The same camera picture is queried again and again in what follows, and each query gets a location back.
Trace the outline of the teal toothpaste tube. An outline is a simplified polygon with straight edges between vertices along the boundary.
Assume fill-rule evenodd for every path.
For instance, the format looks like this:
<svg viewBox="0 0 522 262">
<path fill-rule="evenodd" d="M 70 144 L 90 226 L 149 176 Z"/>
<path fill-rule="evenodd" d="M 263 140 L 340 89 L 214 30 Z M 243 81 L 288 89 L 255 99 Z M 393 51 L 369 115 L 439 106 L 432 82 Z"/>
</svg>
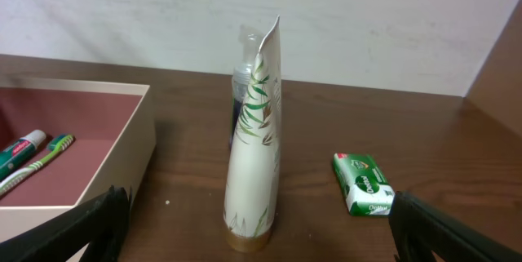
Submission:
<svg viewBox="0 0 522 262">
<path fill-rule="evenodd" d="M 1 180 L 6 179 L 30 159 L 45 139 L 44 131 L 34 130 L 5 148 L 1 152 Z"/>
</svg>

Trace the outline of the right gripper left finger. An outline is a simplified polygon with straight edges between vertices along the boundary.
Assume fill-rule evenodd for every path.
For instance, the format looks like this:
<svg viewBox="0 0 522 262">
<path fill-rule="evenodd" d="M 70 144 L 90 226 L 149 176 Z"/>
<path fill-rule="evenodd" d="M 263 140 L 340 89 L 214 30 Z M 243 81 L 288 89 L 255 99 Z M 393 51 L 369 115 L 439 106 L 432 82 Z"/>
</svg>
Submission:
<svg viewBox="0 0 522 262">
<path fill-rule="evenodd" d="M 130 224 L 132 193 L 106 192 L 1 243 L 2 261 L 117 261 Z"/>
</svg>

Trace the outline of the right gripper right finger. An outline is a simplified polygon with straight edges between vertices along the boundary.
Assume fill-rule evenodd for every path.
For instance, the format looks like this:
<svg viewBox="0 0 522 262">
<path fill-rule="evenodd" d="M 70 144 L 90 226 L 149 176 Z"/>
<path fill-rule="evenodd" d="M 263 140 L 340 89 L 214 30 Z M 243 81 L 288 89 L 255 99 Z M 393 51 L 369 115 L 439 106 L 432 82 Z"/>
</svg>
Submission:
<svg viewBox="0 0 522 262">
<path fill-rule="evenodd" d="M 521 254 L 478 233 L 414 195 L 398 192 L 388 216 L 399 262 L 520 261 Z"/>
</svg>

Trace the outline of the green white toothbrush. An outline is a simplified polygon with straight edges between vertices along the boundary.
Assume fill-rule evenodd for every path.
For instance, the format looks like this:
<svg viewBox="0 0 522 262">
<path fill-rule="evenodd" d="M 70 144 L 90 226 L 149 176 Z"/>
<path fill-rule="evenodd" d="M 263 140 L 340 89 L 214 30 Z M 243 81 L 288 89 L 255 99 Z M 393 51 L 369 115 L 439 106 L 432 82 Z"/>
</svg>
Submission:
<svg viewBox="0 0 522 262">
<path fill-rule="evenodd" d="M 12 191 L 17 185 L 28 179 L 31 175 L 41 170 L 45 165 L 52 162 L 62 152 L 64 152 L 75 138 L 71 134 L 56 136 L 47 146 L 49 153 L 43 158 L 11 173 L 1 182 L 1 198 Z"/>
</svg>

